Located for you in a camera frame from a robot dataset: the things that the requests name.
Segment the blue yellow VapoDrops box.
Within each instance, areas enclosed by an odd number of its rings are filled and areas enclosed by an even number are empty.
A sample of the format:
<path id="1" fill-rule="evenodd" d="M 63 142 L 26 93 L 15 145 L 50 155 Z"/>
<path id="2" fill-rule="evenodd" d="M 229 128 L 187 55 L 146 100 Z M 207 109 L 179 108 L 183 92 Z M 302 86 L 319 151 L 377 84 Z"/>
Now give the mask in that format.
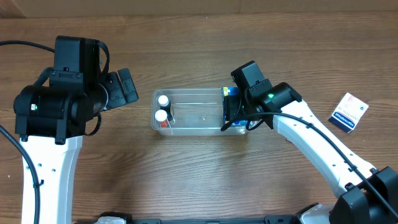
<path id="1" fill-rule="evenodd" d="M 238 87 L 226 86 L 221 89 L 223 102 L 223 122 L 226 124 L 232 119 L 240 118 L 246 113 L 242 93 Z"/>

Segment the white blue Hansaplast box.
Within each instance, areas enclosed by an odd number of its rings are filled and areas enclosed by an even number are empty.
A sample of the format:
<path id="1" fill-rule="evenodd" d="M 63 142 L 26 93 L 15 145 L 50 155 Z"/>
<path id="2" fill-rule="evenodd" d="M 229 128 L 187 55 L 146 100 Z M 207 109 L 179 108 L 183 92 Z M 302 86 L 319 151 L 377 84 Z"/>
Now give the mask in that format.
<path id="1" fill-rule="evenodd" d="M 345 133 L 350 133 L 357 127 L 368 108 L 369 105 L 365 102 L 351 93 L 346 93 L 331 113 L 328 121 Z"/>

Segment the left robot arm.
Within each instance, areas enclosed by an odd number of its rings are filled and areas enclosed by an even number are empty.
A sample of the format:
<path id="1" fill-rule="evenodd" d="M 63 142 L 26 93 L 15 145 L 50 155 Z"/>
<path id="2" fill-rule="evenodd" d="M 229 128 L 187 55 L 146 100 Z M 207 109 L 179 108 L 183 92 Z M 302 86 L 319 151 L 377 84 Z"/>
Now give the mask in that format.
<path id="1" fill-rule="evenodd" d="M 70 223 L 75 169 L 87 122 L 138 100 L 127 68 L 112 72 L 100 40 L 58 36 L 54 63 L 14 100 L 25 153 L 22 223 Z"/>

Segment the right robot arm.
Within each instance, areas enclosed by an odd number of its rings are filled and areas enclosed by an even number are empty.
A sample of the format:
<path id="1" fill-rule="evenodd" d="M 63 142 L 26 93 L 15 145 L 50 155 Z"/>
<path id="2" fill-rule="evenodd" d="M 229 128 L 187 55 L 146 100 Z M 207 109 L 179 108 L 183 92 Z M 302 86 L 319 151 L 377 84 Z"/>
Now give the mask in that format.
<path id="1" fill-rule="evenodd" d="M 347 148 L 312 113 L 289 84 L 272 85 L 254 61 L 231 72 L 241 95 L 241 116 L 283 135 L 318 169 L 337 201 L 314 203 L 295 215 L 271 215 L 265 223 L 397 223 L 397 173 L 375 168 Z"/>

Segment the orange bottle white cap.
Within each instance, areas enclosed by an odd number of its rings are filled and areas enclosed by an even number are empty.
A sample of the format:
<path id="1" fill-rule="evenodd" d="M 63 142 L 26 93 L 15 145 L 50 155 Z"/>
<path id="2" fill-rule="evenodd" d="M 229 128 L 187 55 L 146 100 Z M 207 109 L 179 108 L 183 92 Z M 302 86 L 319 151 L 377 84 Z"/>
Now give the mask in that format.
<path id="1" fill-rule="evenodd" d="M 159 123 L 159 126 L 161 128 L 169 128 L 170 127 L 170 123 L 168 120 L 168 114 L 165 110 L 157 110 L 155 112 L 155 120 Z"/>

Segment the dark bottle white cap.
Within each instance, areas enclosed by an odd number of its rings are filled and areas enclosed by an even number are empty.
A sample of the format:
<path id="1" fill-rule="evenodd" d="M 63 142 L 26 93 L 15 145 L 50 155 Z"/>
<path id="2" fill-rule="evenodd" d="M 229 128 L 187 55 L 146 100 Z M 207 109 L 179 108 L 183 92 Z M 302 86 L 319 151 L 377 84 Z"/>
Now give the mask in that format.
<path id="1" fill-rule="evenodd" d="M 158 104 L 160 105 L 160 108 L 167 113 L 167 119 L 169 121 L 173 120 L 174 118 L 174 109 L 172 107 L 172 102 L 169 100 L 169 98 L 166 95 L 160 95 L 158 97 Z"/>

